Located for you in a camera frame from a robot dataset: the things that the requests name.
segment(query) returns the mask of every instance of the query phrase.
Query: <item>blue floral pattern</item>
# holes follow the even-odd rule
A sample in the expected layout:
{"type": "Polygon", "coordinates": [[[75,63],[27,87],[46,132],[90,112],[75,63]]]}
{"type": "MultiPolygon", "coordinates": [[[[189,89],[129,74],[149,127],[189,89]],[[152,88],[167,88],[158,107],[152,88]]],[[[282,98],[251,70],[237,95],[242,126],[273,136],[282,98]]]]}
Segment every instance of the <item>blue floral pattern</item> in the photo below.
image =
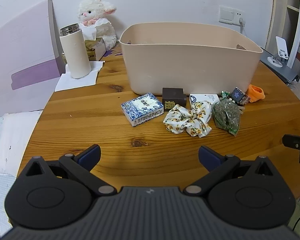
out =
{"type": "Polygon", "coordinates": [[[162,109],[162,113],[163,113],[163,104],[152,93],[148,93],[143,96],[139,96],[135,99],[132,99],[130,101],[127,101],[127,102],[121,104],[121,107],[122,107],[125,115],[127,115],[127,117],[129,117],[131,122],[134,122],[134,121],[138,120],[139,118],[141,119],[141,122],[145,122],[149,119],[152,119],[161,114],[161,111],[157,112],[157,110],[162,109]],[[142,107],[139,107],[140,103],[138,101],[141,101],[145,98],[152,99],[154,101],[154,104],[151,104],[152,106],[148,106],[148,107],[145,105],[143,105],[142,107]]]}

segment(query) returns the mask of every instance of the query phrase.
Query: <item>white stuffed lamb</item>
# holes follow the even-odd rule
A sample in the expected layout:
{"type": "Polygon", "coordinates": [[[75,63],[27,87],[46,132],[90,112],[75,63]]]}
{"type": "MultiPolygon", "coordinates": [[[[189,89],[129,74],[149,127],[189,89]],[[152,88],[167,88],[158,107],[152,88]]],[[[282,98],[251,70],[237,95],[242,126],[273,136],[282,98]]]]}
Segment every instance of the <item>white stuffed lamb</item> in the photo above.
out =
{"type": "Polygon", "coordinates": [[[83,0],[79,5],[78,19],[84,26],[94,26],[97,30],[97,37],[102,37],[106,50],[115,46],[117,36],[111,23],[105,18],[107,14],[116,11],[116,7],[101,0],[83,0]]]}

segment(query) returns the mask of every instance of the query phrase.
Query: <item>small cube box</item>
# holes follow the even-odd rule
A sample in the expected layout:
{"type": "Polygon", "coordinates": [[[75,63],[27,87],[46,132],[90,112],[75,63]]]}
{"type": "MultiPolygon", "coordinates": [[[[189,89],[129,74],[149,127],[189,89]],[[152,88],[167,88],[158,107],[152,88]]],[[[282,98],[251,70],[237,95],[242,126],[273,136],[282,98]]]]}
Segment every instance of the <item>small cube box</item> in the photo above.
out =
{"type": "Polygon", "coordinates": [[[238,105],[245,105],[250,100],[250,97],[242,92],[239,88],[235,88],[229,96],[238,105]]]}
{"type": "Polygon", "coordinates": [[[163,88],[162,104],[164,111],[170,111],[175,105],[186,107],[187,96],[183,94],[183,88],[163,88]]]}

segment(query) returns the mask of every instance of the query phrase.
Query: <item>white thermos bottle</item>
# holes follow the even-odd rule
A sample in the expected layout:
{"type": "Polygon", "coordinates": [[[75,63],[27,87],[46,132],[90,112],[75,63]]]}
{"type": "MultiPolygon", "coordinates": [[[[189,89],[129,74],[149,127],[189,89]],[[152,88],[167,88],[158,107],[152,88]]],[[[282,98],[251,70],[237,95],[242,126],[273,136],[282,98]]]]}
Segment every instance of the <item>white thermos bottle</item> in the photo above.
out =
{"type": "Polygon", "coordinates": [[[60,29],[60,41],[71,76],[82,78],[88,75],[91,66],[79,25],[72,24],[60,29]]]}

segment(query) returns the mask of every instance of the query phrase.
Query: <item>blue gripper pad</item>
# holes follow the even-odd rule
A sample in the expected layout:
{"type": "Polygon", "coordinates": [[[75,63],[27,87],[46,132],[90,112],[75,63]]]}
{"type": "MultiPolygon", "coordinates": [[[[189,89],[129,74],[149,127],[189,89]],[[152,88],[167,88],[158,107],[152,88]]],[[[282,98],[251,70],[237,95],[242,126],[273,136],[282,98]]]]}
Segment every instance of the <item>blue gripper pad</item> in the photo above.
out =
{"type": "Polygon", "coordinates": [[[94,166],[100,161],[101,149],[100,146],[94,144],[82,153],[74,157],[74,161],[87,171],[91,171],[94,166]]]}
{"type": "Polygon", "coordinates": [[[208,171],[213,171],[220,166],[225,159],[224,156],[207,146],[201,146],[199,149],[199,161],[208,171]]]}

